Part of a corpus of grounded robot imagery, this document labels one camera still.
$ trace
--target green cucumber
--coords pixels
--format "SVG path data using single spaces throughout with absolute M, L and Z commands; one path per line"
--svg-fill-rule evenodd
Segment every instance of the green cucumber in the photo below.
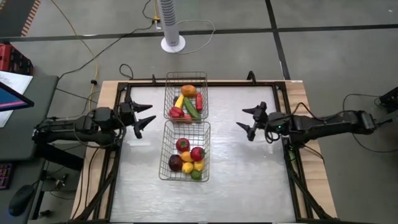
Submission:
M 200 113 L 195 109 L 195 106 L 188 99 L 188 97 L 184 97 L 184 105 L 193 119 L 200 119 Z

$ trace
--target concrete floor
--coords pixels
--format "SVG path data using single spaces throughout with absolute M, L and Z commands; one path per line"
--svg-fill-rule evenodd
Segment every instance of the concrete floor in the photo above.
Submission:
M 145 0 L 118 0 L 112 1 L 112 5 L 105 0 L 57 2 L 80 34 L 130 32 L 147 26 L 141 14 Z M 398 23 L 396 1 L 271 2 L 278 27 Z M 209 19 L 218 29 L 271 26 L 263 0 L 176 0 L 176 5 L 179 19 Z M 153 15 L 152 7 L 148 7 L 148 15 Z M 209 27 L 188 24 L 181 29 Z M 51 2 L 43 0 L 28 36 L 49 35 L 72 35 L 72 32 Z M 188 36 L 187 50 L 201 46 L 207 38 L 206 35 Z M 319 116 L 340 111 L 343 97 L 348 93 L 381 95 L 397 86 L 396 29 L 281 33 L 280 39 L 291 78 L 304 81 L 311 109 Z M 253 70 L 259 79 L 283 79 L 271 33 L 218 34 L 209 46 L 190 55 L 166 54 L 160 48 L 160 40 L 160 37 L 129 38 L 115 44 L 98 59 L 99 82 L 124 80 L 118 71 L 121 63 L 131 65 L 136 78 L 199 70 L 206 72 L 209 79 L 242 79 Z M 87 44 L 96 53 L 112 41 L 88 40 Z M 33 61 L 40 73 L 47 75 L 59 76 L 90 59 L 84 46 L 76 40 L 13 44 Z M 87 96 L 93 75 L 92 63 L 80 72 L 65 76 L 58 87 Z M 49 115 L 80 114 L 84 103 L 56 92 Z M 347 101 L 347 107 L 372 112 L 376 117 L 382 115 L 372 98 L 353 97 Z M 372 136 L 361 136 L 360 140 L 375 150 L 393 149 L 398 143 L 395 128 L 391 125 Z M 323 138 L 319 142 L 338 216 L 354 222 L 396 223 L 398 153 L 366 151 L 349 134 Z M 57 200 L 48 198 L 43 207 Z M 70 213 L 70 208 L 65 206 L 63 212 Z M 36 223 L 49 221 L 43 218 Z

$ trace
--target wire basket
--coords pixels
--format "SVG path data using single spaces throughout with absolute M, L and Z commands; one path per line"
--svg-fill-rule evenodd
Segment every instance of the wire basket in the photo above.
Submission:
M 189 140 L 190 149 L 201 147 L 205 150 L 205 166 L 201 172 L 201 180 L 194 180 L 190 174 L 182 171 L 174 172 L 169 167 L 169 159 L 172 155 L 180 154 L 175 143 L 180 138 Z M 162 180 L 179 180 L 192 182 L 206 182 L 210 177 L 210 123 L 201 122 L 182 124 L 166 121 L 164 126 L 162 152 L 160 153 L 159 178 Z
M 166 88 L 164 96 L 164 117 L 166 119 L 179 120 L 171 118 L 169 111 L 174 106 L 174 98 L 181 95 L 181 86 L 193 85 L 197 93 L 201 93 L 203 109 L 201 111 L 201 120 L 208 117 L 208 95 L 207 95 L 207 74 L 205 72 L 169 72 L 166 75 Z M 193 105 L 196 104 L 196 98 L 190 97 Z M 185 114 L 189 114 L 186 107 L 183 106 Z

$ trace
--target wooden table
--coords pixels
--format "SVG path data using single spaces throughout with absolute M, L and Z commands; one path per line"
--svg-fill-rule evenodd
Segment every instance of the wooden table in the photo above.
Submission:
M 210 82 L 225 82 L 225 81 L 226 80 L 208 80 L 209 83 Z M 151 81 L 150 80 L 148 80 L 148 81 L 147 80 L 105 81 L 102 84 L 101 93 L 99 95 L 97 107 L 113 108 L 119 82 L 150 83 Z M 228 82 L 251 82 L 251 81 L 250 80 L 228 80 Z M 308 106 L 307 94 L 305 92 L 304 84 L 302 81 L 258 80 L 257 82 L 285 82 L 291 110 L 294 110 L 296 105 L 300 102 L 303 102 L 304 104 L 306 104 Z M 281 94 L 279 94 L 279 101 L 280 101 L 281 108 L 284 108 L 284 101 L 281 97 Z M 302 107 L 300 107 L 298 109 L 297 114 L 310 116 L 308 114 L 308 112 Z M 319 148 L 317 141 L 310 141 L 307 143 L 307 145 L 320 153 L 320 148 Z M 88 166 L 89 166 L 91 158 L 93 157 L 94 151 L 95 151 L 95 149 L 93 149 L 93 148 L 87 148 L 85 164 L 84 164 L 84 168 L 83 168 L 83 174 L 84 174 L 83 182 L 80 181 L 78 184 L 78 188 L 77 188 L 78 190 L 76 192 L 75 203 L 73 204 L 71 217 L 75 213 L 76 209 L 78 209 L 77 213 L 76 213 L 76 217 L 79 216 L 79 214 L 84 210 L 87 183 L 88 183 Z M 302 159 L 302 164 L 303 164 L 303 169 L 304 169 L 304 174 L 305 174 L 305 179 L 307 182 L 308 190 L 311 192 L 311 194 L 313 195 L 315 200 L 323 207 L 323 209 L 329 215 L 336 217 L 335 205 L 334 205 L 333 199 L 331 197 L 328 177 L 326 176 L 326 170 L 325 170 L 325 166 L 324 166 L 322 160 L 318 156 L 314 155 L 313 153 L 311 153 L 309 151 L 306 151 L 305 149 L 301 150 L 301 159 Z M 97 193 L 98 185 L 100 182 L 101 170 L 102 170 L 102 166 L 103 166 L 103 160 L 104 160 L 104 150 L 100 150 L 95 154 L 95 157 L 91 164 L 90 179 L 89 179 L 90 184 L 89 184 L 88 195 L 87 195 L 87 204 L 94 197 L 95 193 Z M 113 159 L 110 159 L 109 166 L 108 166 L 109 167 L 108 172 L 110 171 L 112 164 L 113 164 Z M 78 207 L 81 186 L 83 186 L 82 197 L 81 197 L 80 206 Z M 301 214 L 301 217 L 305 218 L 306 212 L 305 212 L 305 206 L 304 206 L 304 199 L 303 199 L 302 194 L 299 191 L 299 189 L 298 188 L 296 188 L 296 189 L 297 189 L 297 195 L 298 195 L 298 202 L 300 205 L 300 214 Z M 107 202 L 108 202 L 108 194 L 109 194 L 109 188 L 103 195 L 101 209 L 99 212 L 99 218 L 105 218 L 106 206 L 107 206 Z

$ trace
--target computer monitor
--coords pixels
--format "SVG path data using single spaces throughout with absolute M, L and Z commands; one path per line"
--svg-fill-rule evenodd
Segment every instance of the computer monitor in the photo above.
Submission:
M 34 105 L 33 101 L 0 82 L 0 111 L 28 108 Z

